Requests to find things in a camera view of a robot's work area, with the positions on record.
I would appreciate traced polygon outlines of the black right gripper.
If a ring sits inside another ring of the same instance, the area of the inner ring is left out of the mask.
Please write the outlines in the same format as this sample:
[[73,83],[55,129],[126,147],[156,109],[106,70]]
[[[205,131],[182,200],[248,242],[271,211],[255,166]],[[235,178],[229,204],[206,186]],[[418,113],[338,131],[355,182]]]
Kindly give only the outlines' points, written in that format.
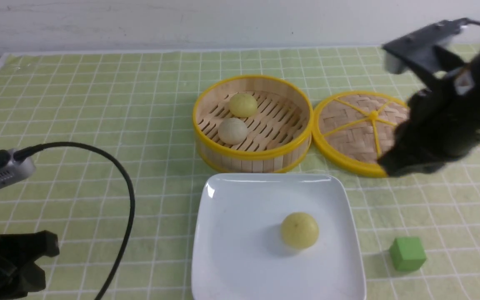
[[480,145],[480,53],[449,72],[409,70],[425,88],[410,97],[407,120],[377,160],[389,177],[434,173]]

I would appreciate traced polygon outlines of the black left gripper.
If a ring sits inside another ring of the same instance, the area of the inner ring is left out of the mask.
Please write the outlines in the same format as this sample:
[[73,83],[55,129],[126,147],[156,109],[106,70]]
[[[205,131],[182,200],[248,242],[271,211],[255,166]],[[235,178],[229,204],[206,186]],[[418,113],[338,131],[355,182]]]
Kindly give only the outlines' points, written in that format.
[[59,255],[58,236],[37,233],[0,234],[0,300],[25,298],[46,288],[45,271],[36,260]]

